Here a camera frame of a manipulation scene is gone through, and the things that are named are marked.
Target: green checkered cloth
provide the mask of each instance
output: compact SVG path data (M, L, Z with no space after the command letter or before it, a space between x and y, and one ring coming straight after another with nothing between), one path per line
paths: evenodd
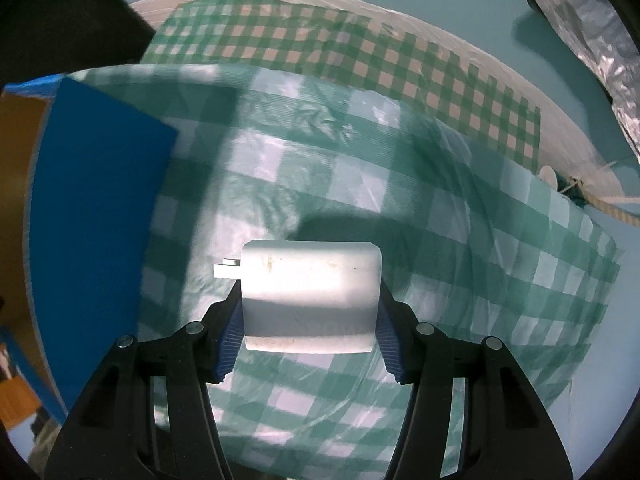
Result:
M244 62L374 90L538 170L540 109L433 42L345 10L279 0L178 6L143 63Z
M449 336L503 339L548 406L602 319L620 252L494 150L375 92L248 64L135 65L75 78L178 129L142 269L140 338L226 297L213 264L254 238L375 243L395 298ZM462 388L443 473L456 469ZM381 479L410 388L369 354L244 346L209 387L225 453L305 480ZM166 399L157 399L166 423Z

